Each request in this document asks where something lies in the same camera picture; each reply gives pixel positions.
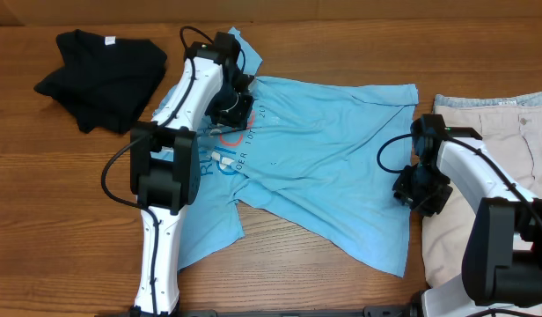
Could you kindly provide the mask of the light blue printed t-shirt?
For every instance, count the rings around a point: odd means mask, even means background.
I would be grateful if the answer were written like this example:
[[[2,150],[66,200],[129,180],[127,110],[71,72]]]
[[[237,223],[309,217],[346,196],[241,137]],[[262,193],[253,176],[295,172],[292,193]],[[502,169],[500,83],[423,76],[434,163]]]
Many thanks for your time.
[[[246,129],[203,118],[200,189],[185,217],[180,268],[244,235],[238,204],[330,240],[374,269],[403,276],[409,216],[392,195],[419,101],[407,85],[336,86],[257,76]]]

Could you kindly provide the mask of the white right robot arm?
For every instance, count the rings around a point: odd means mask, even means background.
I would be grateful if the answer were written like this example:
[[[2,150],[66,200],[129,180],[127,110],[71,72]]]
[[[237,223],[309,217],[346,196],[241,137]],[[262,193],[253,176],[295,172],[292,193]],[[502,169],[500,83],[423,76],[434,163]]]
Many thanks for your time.
[[[473,128],[439,114],[411,125],[419,161],[398,171],[395,197],[425,217],[458,190],[475,213],[461,272],[426,290],[408,316],[525,316],[542,305],[542,199],[517,184]]]

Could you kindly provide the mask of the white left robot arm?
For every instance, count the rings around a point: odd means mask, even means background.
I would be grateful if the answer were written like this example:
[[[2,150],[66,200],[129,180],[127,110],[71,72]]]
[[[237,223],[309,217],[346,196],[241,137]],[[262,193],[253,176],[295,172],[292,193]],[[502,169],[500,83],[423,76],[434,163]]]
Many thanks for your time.
[[[166,109],[131,131],[130,187],[144,233],[133,316],[178,313],[179,240],[201,181],[197,131],[204,117],[232,129],[246,128],[253,76],[238,66],[243,54],[229,33],[187,46],[182,77]]]

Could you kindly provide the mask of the beige shorts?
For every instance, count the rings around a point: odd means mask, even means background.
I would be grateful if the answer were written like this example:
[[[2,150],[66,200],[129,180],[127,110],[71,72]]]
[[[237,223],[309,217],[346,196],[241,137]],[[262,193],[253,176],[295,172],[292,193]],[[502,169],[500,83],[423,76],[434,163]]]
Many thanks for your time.
[[[436,95],[433,110],[451,127],[471,127],[490,155],[524,188],[542,199],[542,92],[512,98],[468,99]],[[430,286],[427,316],[468,316],[478,308],[459,275],[475,213],[458,189],[443,210],[422,222],[422,258]]]

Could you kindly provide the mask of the black folded t-shirt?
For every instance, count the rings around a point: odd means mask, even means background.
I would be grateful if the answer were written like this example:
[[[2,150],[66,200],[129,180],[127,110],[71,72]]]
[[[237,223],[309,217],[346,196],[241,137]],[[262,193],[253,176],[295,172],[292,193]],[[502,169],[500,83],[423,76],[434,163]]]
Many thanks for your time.
[[[56,36],[63,66],[34,90],[61,104],[80,131],[127,133],[165,76],[167,54],[148,39],[102,36],[76,29]]]

